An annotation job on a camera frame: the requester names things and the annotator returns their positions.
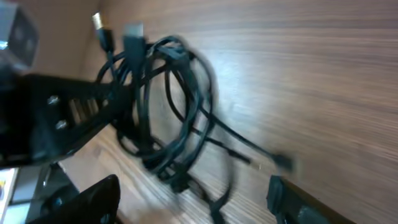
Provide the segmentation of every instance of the screw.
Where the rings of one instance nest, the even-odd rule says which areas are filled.
[[[59,130],[59,129],[64,129],[64,128],[66,128],[67,126],[68,126],[67,121],[61,120],[61,121],[58,121],[58,123],[55,125],[55,128],[56,128],[57,130]]]
[[[50,96],[50,98],[47,100],[47,103],[50,105],[56,105],[60,101],[60,98],[58,96]]]

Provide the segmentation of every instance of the black cable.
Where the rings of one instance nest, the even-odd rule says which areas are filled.
[[[127,77],[131,76],[129,87],[134,96],[133,102],[131,102],[131,110],[121,114],[118,119],[112,122],[112,125],[117,130],[117,139],[122,149],[132,156],[140,157],[144,167],[155,174],[162,182],[170,184],[175,193],[180,193],[191,187],[191,190],[209,205],[213,222],[224,223],[220,209],[228,201],[234,182],[234,169],[230,158],[237,158],[247,164],[250,164],[252,160],[226,147],[221,141],[209,137],[216,125],[242,143],[269,157],[278,166],[292,167],[291,160],[283,155],[272,154],[247,140],[214,115],[214,89],[211,72],[206,63],[187,49],[180,39],[170,36],[160,39],[154,44],[146,44],[142,40],[144,39],[138,37],[134,37],[133,39],[125,37],[124,52],[115,56],[107,52],[108,61],[100,69],[96,79],[96,82],[101,82],[106,71],[109,69],[111,70],[113,82],[120,85],[123,85]],[[113,68],[114,63],[119,60],[122,60],[120,66],[116,69]],[[153,69],[154,63],[157,60],[163,60],[164,65]],[[204,93],[201,92],[197,75],[191,69],[191,63],[193,62],[199,63],[204,68],[208,79]],[[174,112],[174,115],[182,122],[178,137],[167,145],[152,135],[149,122],[150,84],[152,79],[161,73],[165,75],[165,93],[170,108]],[[183,90],[185,96],[184,115],[179,112],[172,99],[170,75],[175,77]],[[138,123],[134,122],[132,118],[134,106],[137,109]],[[195,123],[200,113],[206,117],[205,127],[202,131],[195,128]],[[197,145],[192,152],[189,152],[184,158],[180,158],[177,161],[177,158],[181,157],[182,152],[186,150],[187,140],[192,133],[199,136]],[[132,141],[137,147],[136,152],[126,147],[123,142],[124,138]],[[206,142],[219,146],[226,152],[228,185],[224,194],[217,200],[212,200],[199,181],[195,180],[188,173],[203,151]]]

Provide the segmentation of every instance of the metal screw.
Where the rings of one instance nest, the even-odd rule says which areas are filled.
[[[64,129],[64,128],[66,128],[67,126],[68,126],[67,121],[61,120],[61,121],[58,121],[58,123],[55,125],[55,128],[56,128],[57,130],[59,130],[59,129]]]
[[[60,98],[58,96],[50,96],[50,98],[47,100],[47,103],[50,105],[56,105],[60,101]]]

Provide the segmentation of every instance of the wooden table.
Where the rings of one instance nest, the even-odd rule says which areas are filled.
[[[393,0],[120,0],[104,1],[117,38],[143,21],[150,40],[179,34],[211,62],[221,119],[273,151],[295,154],[292,180],[357,223],[397,223],[398,5]],[[82,78],[104,62],[88,46]],[[151,125],[170,140],[178,122],[154,81]],[[179,89],[173,89],[178,97]],[[265,165],[239,162],[238,186],[224,208],[230,223],[274,223],[266,209],[272,164],[233,139],[229,143]],[[194,168],[214,194],[223,187],[220,152],[208,147]],[[126,156],[106,128],[62,161],[80,190],[108,174],[121,181],[121,213],[133,223],[209,222],[192,194],[173,196]]]

